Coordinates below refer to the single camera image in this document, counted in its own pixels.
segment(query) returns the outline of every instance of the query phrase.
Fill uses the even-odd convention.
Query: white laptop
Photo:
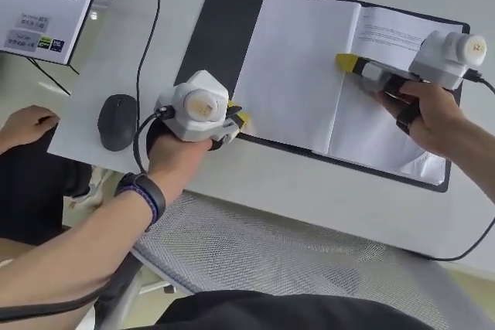
[[[68,64],[92,0],[0,0],[0,51]]]

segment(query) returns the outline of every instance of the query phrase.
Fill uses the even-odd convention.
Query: black desk mat
[[[263,0],[205,0],[196,28],[189,41],[183,63],[177,74],[175,85],[185,83],[198,70],[207,70],[227,88],[230,97],[232,97],[262,3]],[[359,3],[364,7],[381,7],[432,21],[463,25],[464,33],[469,33],[470,31],[469,25],[465,23],[440,19],[429,15],[420,15],[383,5],[375,5],[367,2]],[[458,103],[460,102],[460,96],[461,88],[456,91],[456,100]],[[449,177],[452,166],[450,162],[447,162],[447,166],[445,167],[446,174],[444,182],[440,185],[431,185],[426,182],[409,179],[405,176],[394,175],[367,168],[363,165],[352,164],[337,158],[327,158],[314,154],[304,148],[267,141],[247,134],[239,134],[239,138],[436,192],[446,192],[449,188]]]

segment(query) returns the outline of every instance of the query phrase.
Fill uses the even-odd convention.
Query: open notebook
[[[245,132],[439,185],[446,161],[400,131],[335,55],[406,70],[432,31],[462,29],[354,2],[264,0],[233,97],[252,117]]]

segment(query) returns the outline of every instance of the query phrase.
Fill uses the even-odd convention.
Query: yellow tab
[[[228,107],[233,107],[233,106],[239,106],[239,105],[229,100]],[[242,129],[251,119],[251,117],[246,111],[239,111],[236,113],[236,115],[243,121],[243,124],[239,129]]]
[[[359,57],[355,54],[339,53],[335,57],[337,65],[346,73],[352,73]]]

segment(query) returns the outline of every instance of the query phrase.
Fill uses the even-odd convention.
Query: black mouse
[[[115,94],[105,101],[98,118],[101,144],[109,151],[127,148],[136,132],[138,108],[136,99],[127,94]]]

